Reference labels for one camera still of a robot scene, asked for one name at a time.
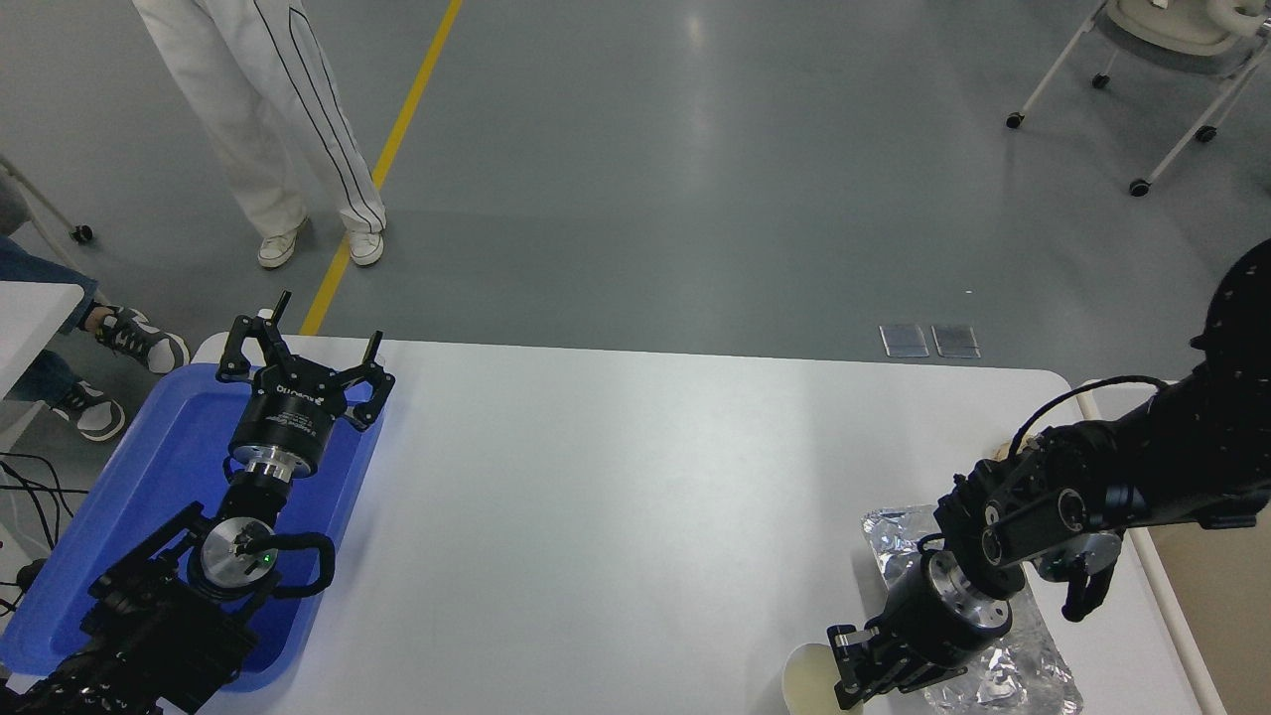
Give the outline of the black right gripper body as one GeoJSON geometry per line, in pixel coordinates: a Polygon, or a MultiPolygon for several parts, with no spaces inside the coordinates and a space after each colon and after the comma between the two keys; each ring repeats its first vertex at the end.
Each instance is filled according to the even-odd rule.
{"type": "Polygon", "coordinates": [[[876,664],[956,669],[1007,635],[1010,603],[975,587],[953,552],[927,551],[888,592],[873,629],[876,664]]]}

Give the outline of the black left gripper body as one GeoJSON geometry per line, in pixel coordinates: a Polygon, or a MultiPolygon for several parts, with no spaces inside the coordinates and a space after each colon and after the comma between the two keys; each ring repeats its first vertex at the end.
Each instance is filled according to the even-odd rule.
{"type": "Polygon", "coordinates": [[[230,456],[248,465],[272,451],[290,453],[296,471],[316,471],[342,413],[344,395],[330,367],[316,362],[261,367],[250,376],[248,406],[231,436],[230,456]]]}

